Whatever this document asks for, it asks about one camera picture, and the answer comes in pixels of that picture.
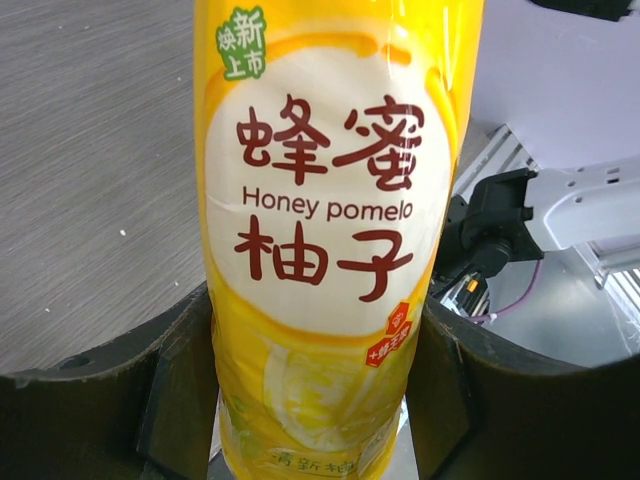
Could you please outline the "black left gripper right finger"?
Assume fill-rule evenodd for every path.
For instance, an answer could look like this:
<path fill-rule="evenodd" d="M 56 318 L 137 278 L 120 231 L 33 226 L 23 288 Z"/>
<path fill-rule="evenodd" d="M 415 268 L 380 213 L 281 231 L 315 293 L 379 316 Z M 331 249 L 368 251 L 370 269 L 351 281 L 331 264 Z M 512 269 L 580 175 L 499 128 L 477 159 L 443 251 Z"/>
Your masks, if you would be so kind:
<path fill-rule="evenodd" d="M 422 479 L 635 479 L 639 360 L 582 368 L 429 299 L 406 390 Z"/>

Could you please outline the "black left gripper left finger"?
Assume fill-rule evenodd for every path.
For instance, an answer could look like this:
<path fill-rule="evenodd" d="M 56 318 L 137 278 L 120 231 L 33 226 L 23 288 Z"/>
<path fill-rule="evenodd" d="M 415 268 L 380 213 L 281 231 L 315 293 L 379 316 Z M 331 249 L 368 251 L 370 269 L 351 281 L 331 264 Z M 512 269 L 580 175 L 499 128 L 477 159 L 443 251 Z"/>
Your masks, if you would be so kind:
<path fill-rule="evenodd" d="M 2 375 L 2 478 L 206 478 L 218 395 L 211 319 L 201 285 L 103 345 Z"/>

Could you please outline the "yellow honey pomelo bottle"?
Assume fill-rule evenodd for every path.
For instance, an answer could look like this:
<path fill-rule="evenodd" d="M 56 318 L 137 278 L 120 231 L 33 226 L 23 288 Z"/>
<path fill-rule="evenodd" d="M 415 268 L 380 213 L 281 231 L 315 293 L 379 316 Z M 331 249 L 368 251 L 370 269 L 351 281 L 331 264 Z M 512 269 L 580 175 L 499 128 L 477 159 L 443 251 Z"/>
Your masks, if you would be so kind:
<path fill-rule="evenodd" d="M 199 1 L 194 137 L 225 460 L 377 479 L 468 125 L 480 1 Z"/>

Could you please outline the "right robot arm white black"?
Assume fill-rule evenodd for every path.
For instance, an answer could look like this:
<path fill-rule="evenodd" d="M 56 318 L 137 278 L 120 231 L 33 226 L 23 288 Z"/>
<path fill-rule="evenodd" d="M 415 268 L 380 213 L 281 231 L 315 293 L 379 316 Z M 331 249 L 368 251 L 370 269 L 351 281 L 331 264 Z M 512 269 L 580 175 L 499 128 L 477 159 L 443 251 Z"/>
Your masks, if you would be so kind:
<path fill-rule="evenodd" d="M 430 295 L 437 301 L 509 263 L 576 247 L 601 280 L 639 265 L 639 160 L 574 169 L 523 167 L 479 180 L 448 205 Z"/>

